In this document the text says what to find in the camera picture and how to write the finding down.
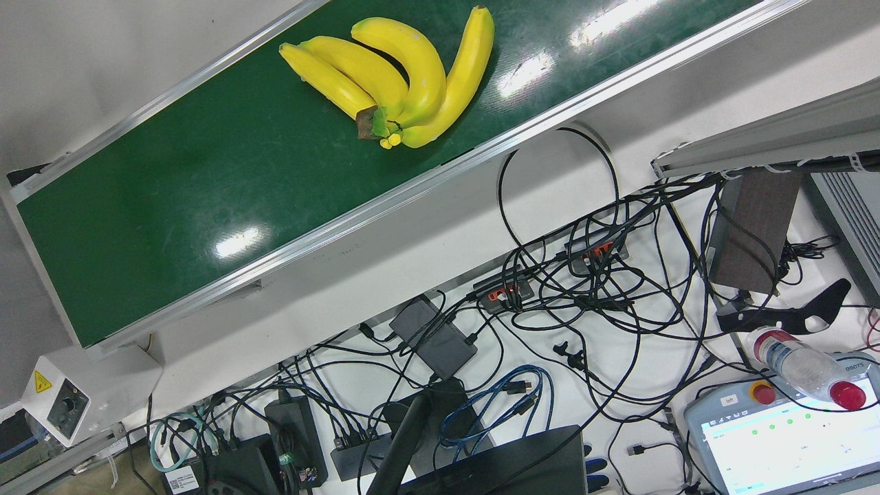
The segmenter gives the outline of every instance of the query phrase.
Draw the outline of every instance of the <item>bunch of bananas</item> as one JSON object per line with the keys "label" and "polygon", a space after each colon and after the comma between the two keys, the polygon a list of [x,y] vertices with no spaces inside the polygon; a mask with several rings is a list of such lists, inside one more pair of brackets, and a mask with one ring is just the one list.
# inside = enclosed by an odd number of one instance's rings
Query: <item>bunch of bananas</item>
{"label": "bunch of bananas", "polygon": [[481,5],[471,10],[447,76],[440,55],[422,33],[389,18],[366,18],[351,37],[400,62],[409,85],[391,63],[351,41],[316,36],[279,52],[299,77],[357,123],[358,136],[390,150],[419,148],[443,134],[465,111],[486,71],[495,23]]}

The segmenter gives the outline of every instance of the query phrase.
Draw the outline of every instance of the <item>red wire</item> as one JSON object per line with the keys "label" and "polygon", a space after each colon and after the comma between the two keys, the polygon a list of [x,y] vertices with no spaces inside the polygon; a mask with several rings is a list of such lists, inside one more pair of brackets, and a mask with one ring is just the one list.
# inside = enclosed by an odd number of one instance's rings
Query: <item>red wire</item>
{"label": "red wire", "polygon": [[874,352],[880,352],[880,343],[872,344],[871,343],[871,334],[880,329],[877,328],[877,324],[880,323],[880,315],[874,321],[871,321],[871,316],[874,315],[875,309],[872,307],[870,311],[868,311],[868,325],[870,328],[868,329],[868,334],[865,336],[865,345],[868,349],[871,349]]}

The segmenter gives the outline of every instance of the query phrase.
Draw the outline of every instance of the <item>red emergency stop button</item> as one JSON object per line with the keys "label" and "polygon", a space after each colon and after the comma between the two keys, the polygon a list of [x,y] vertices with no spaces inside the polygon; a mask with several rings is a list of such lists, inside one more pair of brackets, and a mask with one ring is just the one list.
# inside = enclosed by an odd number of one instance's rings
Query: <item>red emergency stop button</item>
{"label": "red emergency stop button", "polygon": [[749,388],[749,395],[753,401],[764,405],[772,404],[776,400],[776,391],[773,390],[773,386],[766,380],[758,380],[752,383],[752,387]]}

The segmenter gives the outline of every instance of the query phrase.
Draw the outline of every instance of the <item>yellow warning sign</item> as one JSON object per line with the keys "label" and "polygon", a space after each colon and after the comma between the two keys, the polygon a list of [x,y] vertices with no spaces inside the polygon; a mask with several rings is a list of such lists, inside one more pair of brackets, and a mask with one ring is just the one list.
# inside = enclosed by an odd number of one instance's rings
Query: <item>yellow warning sign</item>
{"label": "yellow warning sign", "polygon": [[46,377],[41,375],[37,370],[33,370],[33,385],[37,388],[37,394],[52,388],[52,382],[46,380]]}

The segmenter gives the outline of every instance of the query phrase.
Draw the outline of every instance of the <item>red bottle cap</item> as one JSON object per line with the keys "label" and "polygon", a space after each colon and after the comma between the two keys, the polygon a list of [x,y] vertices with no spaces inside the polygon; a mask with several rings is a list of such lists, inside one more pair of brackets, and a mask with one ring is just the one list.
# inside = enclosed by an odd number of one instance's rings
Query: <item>red bottle cap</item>
{"label": "red bottle cap", "polygon": [[828,395],[831,396],[831,400],[845,410],[857,410],[865,405],[864,390],[848,381],[838,381],[831,385]]}
{"label": "red bottle cap", "polygon": [[756,403],[764,405],[772,404],[773,401],[776,400],[776,391],[763,383],[759,383],[752,387],[752,399],[754,399]]}

